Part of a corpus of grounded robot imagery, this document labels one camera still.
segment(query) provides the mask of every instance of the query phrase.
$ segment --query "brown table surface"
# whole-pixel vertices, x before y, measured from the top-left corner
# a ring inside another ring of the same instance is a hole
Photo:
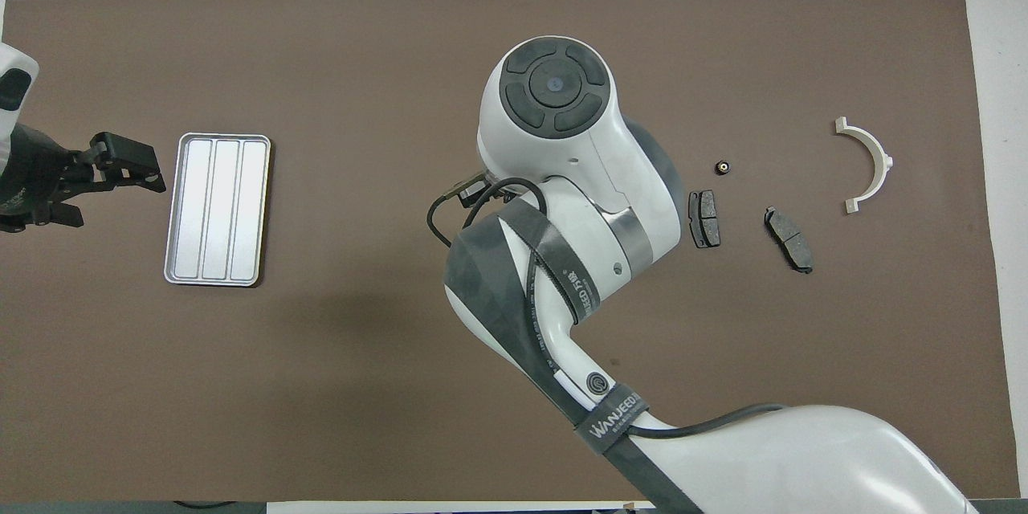
[[[425,227],[478,169],[485,78],[540,34],[607,58],[721,219],[577,328],[587,352],[666,421],[851,406],[1016,495],[963,0],[31,0],[5,15],[42,69],[22,122],[154,145],[169,182],[188,131],[276,156],[257,288],[162,279],[170,193],[0,236],[0,501],[638,498],[458,322]],[[895,158],[855,215],[840,115]]]

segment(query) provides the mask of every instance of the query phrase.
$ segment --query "robotic arm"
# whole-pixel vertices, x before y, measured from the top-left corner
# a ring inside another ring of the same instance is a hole
[[[100,133],[86,151],[69,151],[39,131],[17,122],[22,105],[39,74],[26,53],[0,44],[0,231],[17,233],[27,224],[81,227],[71,196],[139,185],[164,192],[157,156],[150,145]],[[95,173],[100,180],[95,181]]]
[[[764,404],[672,428],[576,344],[572,328],[670,251],[684,224],[678,174],[621,114],[590,46],[541,37],[507,52],[485,85],[478,152],[491,186],[477,189],[448,255],[453,310],[659,511],[976,512],[881,419]],[[470,225],[493,194],[510,203]]]

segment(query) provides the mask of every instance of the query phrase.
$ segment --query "silver tray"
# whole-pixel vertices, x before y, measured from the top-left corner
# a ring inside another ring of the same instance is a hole
[[[179,141],[164,279],[249,287],[260,277],[271,141],[187,133]]]

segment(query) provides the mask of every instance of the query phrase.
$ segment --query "white curved handle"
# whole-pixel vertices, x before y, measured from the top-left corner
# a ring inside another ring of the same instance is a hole
[[[871,151],[871,158],[875,160],[875,177],[871,180],[871,185],[868,185],[867,191],[864,191],[862,195],[853,196],[852,199],[846,199],[846,213],[856,213],[860,208],[858,204],[871,198],[878,192],[878,189],[882,188],[882,184],[885,182],[885,176],[888,175],[889,170],[892,169],[892,156],[885,154],[885,149],[882,149],[882,144],[878,142],[877,138],[874,138],[870,133],[858,128],[858,126],[849,126],[846,123],[845,116],[839,116],[836,119],[836,134],[848,134],[849,137],[856,138],[864,146]]]

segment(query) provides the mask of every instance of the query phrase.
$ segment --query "cable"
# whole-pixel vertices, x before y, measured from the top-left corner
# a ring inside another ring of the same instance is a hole
[[[482,192],[481,196],[478,196],[477,201],[475,201],[475,207],[471,208],[471,213],[468,214],[468,218],[464,221],[464,227],[462,228],[467,229],[468,227],[471,227],[475,218],[478,217],[478,211],[481,211],[484,204],[487,203],[488,199],[492,198],[492,195],[497,194],[500,189],[507,187],[507,185],[521,185],[525,189],[529,189],[531,194],[536,195],[536,201],[539,204],[540,213],[546,215],[546,198],[543,196],[543,191],[539,188],[539,185],[536,185],[533,181],[528,181],[527,178],[507,177],[493,182],[492,185],[489,185],[488,189],[485,189],[485,191]]]
[[[436,210],[439,209],[439,206],[441,206],[441,204],[443,204],[445,201],[446,201],[446,196],[445,195],[440,196],[438,199],[436,199],[435,201],[433,201],[432,203],[432,207],[429,208],[429,215],[427,215],[427,217],[425,218],[425,221],[428,222],[429,229],[432,231],[432,234],[435,235],[435,236],[437,236],[437,238],[440,240],[440,242],[442,242],[444,244],[444,246],[449,247],[450,246],[449,240],[447,240],[446,235],[443,235],[442,232],[440,232],[439,229],[436,228],[436,224],[432,220],[433,215],[436,214]]]
[[[743,417],[749,417],[749,415],[755,415],[758,413],[764,413],[769,411],[777,411],[787,407],[788,406],[782,404],[754,404],[751,406],[746,406],[744,408],[737,409],[733,412],[726,413],[723,416],[715,417],[713,419],[708,419],[706,421],[697,424],[695,426],[673,428],[670,430],[651,430],[649,428],[639,428],[637,426],[631,426],[628,427],[627,434],[629,436],[637,436],[639,438],[650,438],[652,440],[684,438],[686,436],[695,436],[696,434],[702,434],[704,432],[717,430],[718,428],[723,426],[728,426],[733,421],[738,421]]]
[[[235,501],[231,502],[218,502],[215,504],[189,504],[188,502],[180,502],[178,500],[173,501],[175,504],[183,508],[188,508],[190,510],[212,510],[214,508],[221,508],[223,506],[228,506],[228,504],[235,504]]]

